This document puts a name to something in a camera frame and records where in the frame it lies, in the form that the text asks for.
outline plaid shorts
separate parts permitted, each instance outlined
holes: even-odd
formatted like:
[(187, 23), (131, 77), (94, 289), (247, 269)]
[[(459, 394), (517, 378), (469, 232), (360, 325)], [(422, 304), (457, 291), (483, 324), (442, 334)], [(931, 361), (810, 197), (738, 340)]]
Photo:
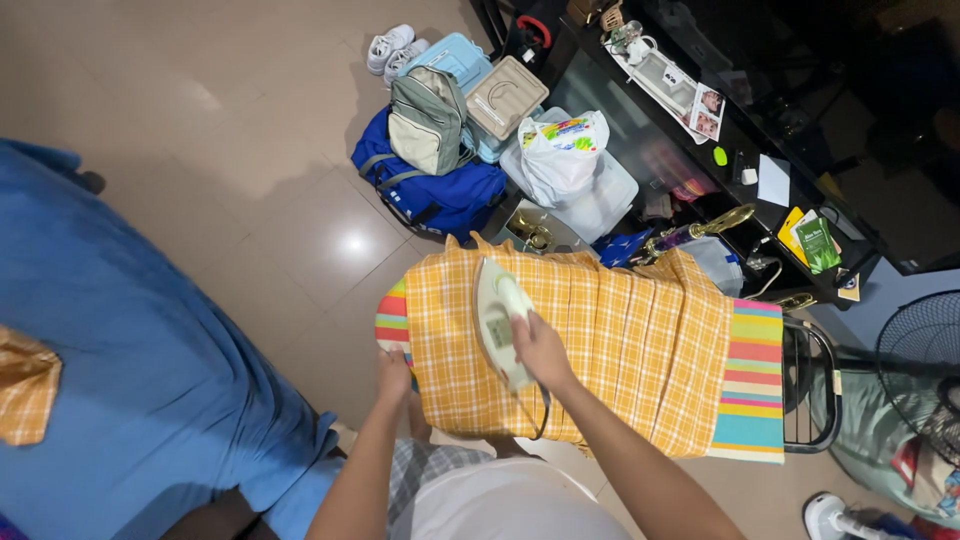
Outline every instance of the plaid shorts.
[(486, 452), (460, 446), (438, 446), (414, 439), (397, 440), (394, 445), (394, 461), (390, 466), (387, 529), (393, 526), (407, 504), (417, 496), (420, 487), (430, 480), (454, 469), (495, 459)]

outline striped ironing board cover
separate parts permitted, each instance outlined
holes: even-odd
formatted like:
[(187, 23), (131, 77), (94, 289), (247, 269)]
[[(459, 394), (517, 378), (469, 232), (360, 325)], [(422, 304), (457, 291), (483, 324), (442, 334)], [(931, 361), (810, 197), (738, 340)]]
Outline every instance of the striped ironing board cover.
[[(783, 463), (782, 334), (779, 307), (733, 300), (723, 394), (707, 455)], [(393, 343), (400, 343), (407, 365), (414, 369), (407, 331), (405, 280), (397, 282), (380, 302), (374, 335), (387, 350)]]

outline yellow plaid cloth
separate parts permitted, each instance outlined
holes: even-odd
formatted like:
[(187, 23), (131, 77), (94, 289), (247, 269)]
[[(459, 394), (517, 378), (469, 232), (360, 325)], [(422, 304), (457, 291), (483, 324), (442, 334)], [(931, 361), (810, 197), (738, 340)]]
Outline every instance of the yellow plaid cloth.
[(14, 446), (43, 440), (60, 367), (56, 353), (0, 325), (0, 439)]
[[(639, 274), (590, 254), (522, 254), (507, 242), (476, 250), (451, 237), (446, 251), (406, 274), (411, 355), (427, 422), (467, 436), (532, 437), (533, 426), (488, 367), (475, 335), (473, 276), (482, 256), (516, 275), (560, 334), (578, 379), (617, 416), (670, 456), (707, 453), (730, 344), (731, 298), (680, 250)], [(519, 393), (539, 422), (535, 385)], [(583, 437), (552, 404), (544, 438)]]

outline blue bed sheet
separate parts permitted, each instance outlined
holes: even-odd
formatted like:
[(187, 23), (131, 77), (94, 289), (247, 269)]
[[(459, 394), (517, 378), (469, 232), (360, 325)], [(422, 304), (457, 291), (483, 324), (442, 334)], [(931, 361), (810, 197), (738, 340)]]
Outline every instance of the blue bed sheet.
[(274, 513), (293, 540), (342, 465), (326, 456), (334, 415), (316, 421), (194, 283), (78, 187), (79, 164), (0, 139), (0, 322), (63, 360), (44, 440), (0, 442), (0, 513), (32, 540), (153, 540), (233, 486), (264, 511), (296, 485), (306, 498)]

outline hand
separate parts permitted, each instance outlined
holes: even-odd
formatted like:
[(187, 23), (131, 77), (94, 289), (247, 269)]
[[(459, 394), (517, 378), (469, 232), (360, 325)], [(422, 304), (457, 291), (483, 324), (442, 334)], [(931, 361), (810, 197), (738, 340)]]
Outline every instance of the hand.
[(376, 399), (385, 405), (406, 405), (412, 389), (410, 368), (403, 357), (403, 349), (399, 345), (394, 345), (389, 353), (381, 349), (376, 358)]
[(577, 383), (577, 376), (573, 374), (570, 360), (566, 358), (566, 349), (560, 335), (532, 309), (528, 315), (529, 326), (520, 315), (514, 315), (510, 319), (516, 360), (522, 362), (534, 378), (551, 392), (556, 392), (572, 382)]

